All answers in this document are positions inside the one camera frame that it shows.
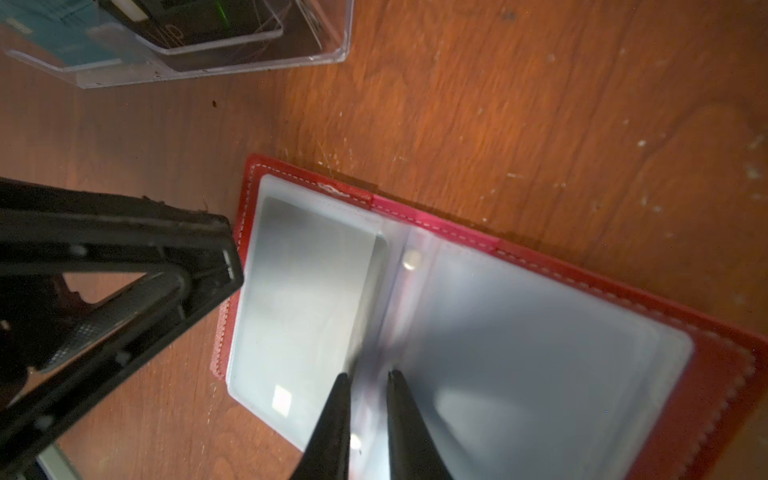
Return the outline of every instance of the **open card holder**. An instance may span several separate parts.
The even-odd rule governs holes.
[[[702,478],[768,387],[761,336],[266,157],[235,237],[211,369],[299,449],[352,374],[350,478],[395,367],[456,480]]]

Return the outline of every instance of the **green light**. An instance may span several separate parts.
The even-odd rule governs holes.
[[[219,15],[221,15],[221,19],[224,20],[224,25],[229,28],[230,27],[230,20],[227,18],[227,14],[224,13],[224,9],[221,6],[221,2],[216,0],[216,8],[219,10]]]

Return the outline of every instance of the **black plastic object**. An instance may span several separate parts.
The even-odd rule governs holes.
[[[145,274],[90,304],[69,291],[65,272]],[[242,282],[225,217],[0,180],[0,478]],[[19,398],[27,367],[58,370]]]
[[[290,480],[346,480],[349,472],[349,377],[336,377],[310,443]],[[386,389],[392,480],[452,480],[399,370]]]

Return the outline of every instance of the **wood grain surface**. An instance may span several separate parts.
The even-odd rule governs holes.
[[[768,334],[768,3],[370,0],[340,65],[81,91],[0,58],[0,175],[234,218],[250,152]],[[287,478],[216,313],[61,438],[86,480]],[[711,478],[768,477],[768,399]]]

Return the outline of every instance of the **stitched edge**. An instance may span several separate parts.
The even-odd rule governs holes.
[[[314,185],[315,187],[318,187],[320,190],[323,190],[323,191],[325,191],[325,192],[327,192],[329,194],[337,195],[336,191],[338,191],[338,190],[335,189],[335,188],[334,188],[335,191],[331,191],[330,189],[327,189],[326,186],[329,187],[329,185],[327,185],[327,184],[318,184],[317,182],[312,182],[310,180],[307,180],[307,179],[304,179],[304,178],[301,178],[301,177],[297,177],[296,175],[289,174],[287,172],[278,170],[278,169],[276,169],[274,167],[270,167],[269,165],[264,165],[264,164],[254,164],[254,165],[252,165],[251,168],[250,168],[250,171],[248,173],[248,186],[247,186],[247,192],[246,192],[246,197],[245,197],[245,203],[243,205],[243,218],[240,221],[240,228],[238,229],[238,232],[237,232],[237,249],[238,250],[240,249],[240,242],[243,239],[243,228],[245,227],[245,217],[247,215],[248,204],[249,204],[249,201],[250,201],[250,188],[251,188],[251,184],[253,183],[253,172],[256,170],[256,167],[266,168],[267,170],[271,170],[271,171],[277,172],[278,174],[286,175],[288,177],[291,177],[291,178],[294,178],[296,180],[302,181],[305,184]],[[341,196],[347,197],[346,194],[343,194],[340,191],[339,191],[339,194]],[[352,200],[354,200],[355,202],[357,202],[359,204],[365,205],[364,202],[362,202],[361,200],[359,200],[359,199],[357,199],[355,197],[349,197],[349,198],[351,198]],[[446,235],[450,235],[452,237],[459,238],[460,240],[468,241],[469,243],[473,243],[473,244],[478,245],[480,247],[484,247],[484,248],[489,248],[490,247],[486,243],[478,242],[478,241],[476,241],[476,240],[474,240],[472,238],[468,238],[468,237],[466,237],[464,235],[459,235],[456,232],[452,232],[452,231],[446,230],[445,228],[441,228],[441,227],[438,227],[436,225],[430,225],[429,223],[422,222],[421,220],[416,220],[414,218],[407,217],[406,215],[399,214],[399,213],[397,213],[395,211],[392,211],[392,210],[390,210],[388,208],[384,208],[384,207],[381,207],[379,205],[372,205],[372,206],[374,208],[378,209],[378,210],[383,210],[383,211],[387,212],[388,214],[391,214],[391,215],[394,215],[396,217],[401,217],[401,218],[403,218],[405,220],[408,220],[409,222],[414,223],[416,225],[419,225],[420,227],[429,228],[430,230],[434,230],[434,231],[439,231],[439,232],[445,233]],[[539,266],[536,263],[528,262],[524,258],[518,257],[517,255],[514,255],[513,253],[501,250],[499,248],[495,249],[495,253],[497,253],[499,255],[502,255],[504,257],[507,257],[510,260],[515,261],[516,263],[520,263],[521,265],[527,265],[528,268],[539,270],[544,275],[550,276],[552,278],[555,278],[558,281],[565,281],[566,283],[575,284],[576,286],[578,286],[582,290],[587,290],[588,292],[591,292],[593,294],[597,294],[597,295],[600,295],[600,296],[605,296],[610,301],[619,302],[619,303],[622,303],[622,304],[624,304],[626,306],[633,307],[633,308],[635,308],[636,310],[638,310],[638,311],[640,311],[642,313],[650,314],[650,315],[656,316],[658,318],[667,319],[670,322],[674,323],[675,325],[677,325],[677,326],[679,326],[681,328],[687,329],[687,330],[691,331],[692,333],[703,333],[704,335],[709,336],[712,339],[717,339],[717,340],[721,341],[726,347],[728,347],[730,349],[736,350],[739,354],[741,354],[742,356],[745,356],[748,359],[748,361],[749,361],[748,367],[745,368],[745,370],[742,372],[741,376],[738,376],[736,378],[736,380],[734,380],[733,385],[726,391],[725,399],[723,399],[723,401],[721,402],[720,408],[712,415],[712,418],[711,418],[710,422],[707,423],[704,426],[703,431],[697,437],[696,443],[694,443],[691,446],[691,448],[689,449],[688,457],[680,465],[680,471],[677,473],[677,476],[673,477],[673,479],[677,480],[678,478],[680,478],[683,475],[685,475],[686,471],[688,470],[688,467],[690,466],[691,463],[693,463],[694,459],[696,458],[696,455],[698,455],[699,451],[701,450],[701,446],[704,443],[707,442],[707,438],[709,437],[709,435],[711,435],[715,431],[715,429],[717,428],[717,423],[722,418],[723,413],[730,407],[729,400],[732,400],[732,399],[736,398],[738,396],[739,390],[746,385],[746,379],[748,379],[752,375],[754,375],[754,373],[755,373],[755,362],[756,362],[755,356],[752,355],[752,353],[750,353],[750,351],[747,348],[745,348],[744,346],[738,345],[732,339],[724,337],[724,336],[721,336],[719,333],[714,332],[712,330],[702,331],[701,329],[699,329],[699,327],[697,327],[695,325],[691,325],[689,323],[685,323],[682,320],[680,320],[678,318],[675,318],[675,317],[672,317],[672,316],[664,315],[664,313],[661,312],[660,310],[650,309],[650,308],[648,308],[647,306],[645,306],[642,303],[632,302],[632,300],[629,300],[629,299],[623,298],[623,297],[619,297],[615,293],[606,292],[606,291],[604,291],[602,289],[597,288],[596,286],[591,286],[591,285],[589,285],[586,282],[577,282],[576,280],[574,280],[574,279],[572,279],[570,277],[563,276],[560,273],[552,272],[551,270],[549,270],[545,266]],[[224,304],[224,307],[223,307],[224,319],[223,319],[223,322],[222,322],[221,334],[220,334],[220,338],[218,339],[218,342],[217,342],[217,351],[216,351],[217,372],[222,377],[223,377],[223,372],[221,372],[220,354],[221,354],[221,346],[222,346],[222,343],[223,343],[223,340],[224,340],[224,330],[225,330],[225,327],[226,327],[226,324],[227,324],[227,320],[228,320],[227,317],[229,316],[229,309],[230,309],[230,299],[227,299],[227,302]]]
[[[446,235],[450,235],[452,237],[456,237],[456,238],[459,238],[461,240],[466,240],[469,243],[473,243],[475,245],[479,245],[480,247],[489,248],[489,245],[487,245],[487,244],[485,244],[483,242],[478,242],[478,241],[475,241],[475,240],[473,240],[471,238],[467,238],[467,237],[465,237],[463,235],[458,235],[455,232],[451,232],[449,230],[446,230],[445,228],[437,227],[435,225],[430,225],[429,223],[422,222],[421,220],[416,220],[414,218],[407,217],[406,215],[399,214],[399,213],[397,213],[395,211],[390,210],[389,208],[384,208],[384,207],[381,207],[379,205],[373,205],[373,207],[377,208],[379,210],[385,211],[386,213],[394,215],[396,217],[401,217],[401,218],[403,218],[403,219],[405,219],[405,220],[407,220],[407,221],[409,221],[411,223],[419,225],[420,227],[424,227],[424,228],[427,228],[427,229],[430,229],[430,230],[439,231],[439,232],[445,233]],[[720,421],[720,418],[722,418],[723,413],[730,407],[730,400],[733,400],[733,399],[735,399],[737,397],[739,390],[744,385],[746,385],[746,379],[748,379],[752,375],[754,375],[754,373],[755,373],[755,362],[756,362],[755,356],[752,355],[752,353],[750,353],[750,351],[748,349],[746,349],[745,347],[736,344],[732,339],[727,338],[725,336],[721,336],[719,333],[714,332],[712,330],[706,330],[706,331],[701,330],[699,327],[697,327],[695,325],[691,325],[689,323],[683,322],[682,320],[680,320],[678,318],[665,315],[660,310],[648,308],[648,306],[646,306],[646,305],[644,305],[642,303],[633,302],[632,300],[620,297],[620,296],[616,295],[615,293],[606,292],[606,291],[604,291],[604,290],[602,290],[600,288],[597,288],[596,286],[589,285],[586,282],[578,282],[577,280],[574,280],[574,279],[572,279],[570,277],[567,277],[567,276],[563,276],[560,273],[552,272],[546,266],[540,266],[540,265],[538,265],[536,263],[528,262],[526,259],[518,257],[517,255],[514,255],[513,253],[507,252],[505,250],[501,250],[499,248],[495,248],[494,252],[499,254],[499,255],[501,255],[501,256],[503,256],[503,257],[509,258],[510,260],[512,260],[512,261],[514,261],[516,263],[519,263],[519,264],[521,264],[523,266],[526,266],[528,269],[538,270],[539,272],[543,273],[545,276],[552,277],[552,278],[554,278],[554,279],[556,279],[558,281],[565,281],[566,283],[570,283],[570,284],[578,287],[581,290],[584,290],[584,291],[587,291],[589,293],[592,293],[593,295],[604,296],[605,298],[609,299],[612,302],[622,303],[625,306],[634,308],[635,310],[637,310],[637,311],[639,311],[639,312],[641,312],[643,314],[669,320],[675,326],[677,326],[679,328],[683,328],[683,329],[689,330],[692,333],[702,333],[702,334],[704,334],[706,336],[709,336],[712,339],[719,340],[727,348],[736,350],[740,355],[745,356],[748,359],[749,365],[745,368],[745,370],[742,372],[742,374],[740,376],[738,376],[733,381],[733,384],[731,385],[731,387],[726,391],[726,396],[723,399],[723,401],[721,402],[719,409],[715,411],[715,413],[712,415],[710,421],[704,426],[702,432],[697,437],[696,443],[694,443],[690,447],[690,449],[688,451],[688,456],[686,457],[686,459],[680,465],[680,469],[679,469],[677,475],[673,477],[673,480],[677,480],[678,478],[680,478],[683,475],[685,475],[685,473],[687,472],[688,468],[690,467],[690,464],[693,463],[694,459],[696,458],[696,455],[701,450],[702,445],[707,442],[707,439],[708,439],[709,435],[711,435],[715,431],[716,425]]]

